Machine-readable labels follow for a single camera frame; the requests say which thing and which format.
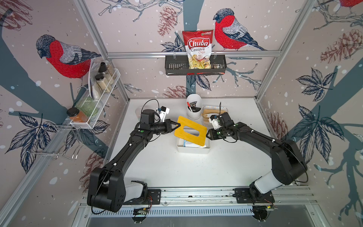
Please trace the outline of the clear plastic tissue box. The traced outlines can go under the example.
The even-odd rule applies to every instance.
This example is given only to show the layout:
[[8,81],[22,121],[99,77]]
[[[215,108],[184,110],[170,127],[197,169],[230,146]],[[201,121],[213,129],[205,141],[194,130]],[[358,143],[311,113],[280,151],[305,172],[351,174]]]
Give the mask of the clear plastic tissue box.
[[228,109],[225,107],[213,107],[213,106],[203,106],[202,109],[202,118],[203,118],[203,125],[210,126],[209,119],[213,115],[220,115],[223,113],[227,113]]

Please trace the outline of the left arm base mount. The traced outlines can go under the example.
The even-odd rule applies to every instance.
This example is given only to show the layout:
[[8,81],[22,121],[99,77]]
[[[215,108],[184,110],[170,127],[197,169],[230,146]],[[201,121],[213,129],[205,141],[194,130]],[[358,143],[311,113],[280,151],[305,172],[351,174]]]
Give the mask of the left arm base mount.
[[124,205],[148,205],[148,202],[159,205],[161,199],[160,189],[149,189],[147,183],[131,181],[125,186],[126,197]]

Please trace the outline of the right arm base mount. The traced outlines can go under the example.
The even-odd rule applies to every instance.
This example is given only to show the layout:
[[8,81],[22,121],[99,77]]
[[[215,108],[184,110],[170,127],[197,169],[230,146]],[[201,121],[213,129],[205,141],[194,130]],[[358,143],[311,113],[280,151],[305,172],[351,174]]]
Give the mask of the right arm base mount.
[[265,194],[260,193],[256,188],[240,187],[234,188],[233,197],[236,198],[238,204],[260,204],[260,203],[275,203],[275,199],[271,191]]

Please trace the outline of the white rectangular bin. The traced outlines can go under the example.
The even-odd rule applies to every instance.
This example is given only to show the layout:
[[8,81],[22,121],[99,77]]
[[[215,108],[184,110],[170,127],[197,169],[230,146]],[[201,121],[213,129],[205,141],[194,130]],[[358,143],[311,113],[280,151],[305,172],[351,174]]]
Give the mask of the white rectangular bin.
[[208,138],[206,138],[205,145],[199,146],[195,143],[191,143],[184,139],[177,138],[176,147],[179,153],[209,154],[211,142]]

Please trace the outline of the yellow plastic lid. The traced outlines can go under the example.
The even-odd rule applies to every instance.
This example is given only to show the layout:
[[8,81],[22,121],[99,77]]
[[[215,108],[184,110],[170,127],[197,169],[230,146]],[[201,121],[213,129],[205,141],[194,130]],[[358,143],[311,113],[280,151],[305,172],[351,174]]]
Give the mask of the yellow plastic lid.
[[180,127],[175,130],[175,137],[202,147],[205,145],[208,131],[207,127],[183,116],[179,116],[177,122],[180,124]]

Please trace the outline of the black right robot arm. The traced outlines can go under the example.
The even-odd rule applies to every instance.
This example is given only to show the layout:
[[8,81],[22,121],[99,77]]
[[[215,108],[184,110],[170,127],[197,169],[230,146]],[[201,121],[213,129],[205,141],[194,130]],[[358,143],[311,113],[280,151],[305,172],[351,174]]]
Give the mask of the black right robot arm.
[[246,142],[271,158],[271,170],[249,186],[250,198],[255,201],[261,200],[273,189],[291,184],[307,171],[307,164],[298,146],[292,140],[282,141],[271,138],[243,123],[210,129],[207,132],[207,138],[211,141],[226,140],[228,137]]

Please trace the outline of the blue white tissue pack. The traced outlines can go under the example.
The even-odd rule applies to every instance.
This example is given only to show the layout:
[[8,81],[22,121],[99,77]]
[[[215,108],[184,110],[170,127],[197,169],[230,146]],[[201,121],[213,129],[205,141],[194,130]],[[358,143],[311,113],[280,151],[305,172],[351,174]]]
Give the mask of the blue white tissue pack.
[[192,143],[192,142],[190,142],[190,141],[186,141],[186,140],[184,140],[184,142],[183,142],[183,147],[187,147],[187,148],[205,148],[205,147],[206,147],[206,145],[201,146],[201,145],[198,145],[198,144]]

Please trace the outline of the bamboo tissue box lid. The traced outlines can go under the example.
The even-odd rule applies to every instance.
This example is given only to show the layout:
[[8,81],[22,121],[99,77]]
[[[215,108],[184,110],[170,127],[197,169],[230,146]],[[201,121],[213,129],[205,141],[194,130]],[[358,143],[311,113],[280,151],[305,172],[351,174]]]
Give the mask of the bamboo tissue box lid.
[[202,116],[204,118],[210,118],[212,115],[220,115],[220,114],[223,114],[223,113],[227,113],[228,110],[225,110],[225,109],[209,109],[209,108],[205,108],[203,109],[203,112],[202,112]]

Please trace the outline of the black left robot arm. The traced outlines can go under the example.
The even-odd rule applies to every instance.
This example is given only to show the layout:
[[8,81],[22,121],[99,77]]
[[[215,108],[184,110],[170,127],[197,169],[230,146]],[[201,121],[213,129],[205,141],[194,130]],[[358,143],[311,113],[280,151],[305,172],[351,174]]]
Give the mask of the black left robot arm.
[[151,109],[141,112],[139,123],[120,152],[104,167],[96,167],[90,174],[87,204],[92,208],[117,212],[125,202],[147,202],[147,183],[132,181],[126,186],[124,174],[136,156],[152,141],[153,135],[168,134],[181,124],[166,119],[156,122],[158,113]]

